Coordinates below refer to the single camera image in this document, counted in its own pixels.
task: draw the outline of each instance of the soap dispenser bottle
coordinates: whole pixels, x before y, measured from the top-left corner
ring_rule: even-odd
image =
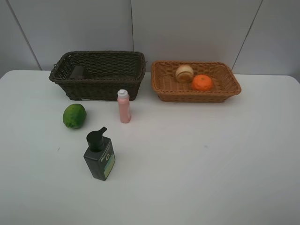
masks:
[[[112,141],[103,137],[106,130],[103,127],[87,135],[89,147],[83,156],[93,177],[99,180],[106,180],[115,162]]]

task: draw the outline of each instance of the tangerine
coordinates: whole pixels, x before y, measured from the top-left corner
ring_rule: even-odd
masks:
[[[211,90],[212,89],[212,79],[207,75],[197,75],[192,81],[193,90]]]

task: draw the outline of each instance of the white tabletop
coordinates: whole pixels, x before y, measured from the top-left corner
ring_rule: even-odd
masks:
[[[300,84],[236,75],[221,104],[166,103],[146,74],[119,121],[116,102],[79,102],[84,126],[62,123],[74,101],[49,71],[0,79],[1,225],[300,224]],[[107,127],[116,163],[107,181],[83,159]]]

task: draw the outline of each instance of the green fruit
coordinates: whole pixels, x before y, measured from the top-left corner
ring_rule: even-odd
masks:
[[[65,109],[62,121],[66,127],[77,129],[83,126],[85,118],[85,108],[81,104],[72,104]]]

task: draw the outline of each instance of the wicker basket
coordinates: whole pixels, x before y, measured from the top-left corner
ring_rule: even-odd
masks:
[[[213,81],[212,90],[196,91],[191,83],[177,82],[175,72],[184,64],[190,65],[195,75],[208,75]],[[166,102],[224,102],[241,92],[231,69],[221,62],[156,61],[152,64],[151,83],[158,97]]]
[[[89,78],[69,78],[75,66],[84,67]],[[134,100],[144,75],[145,57],[140,52],[68,52],[54,65],[49,79],[71,100],[116,101],[120,89]]]

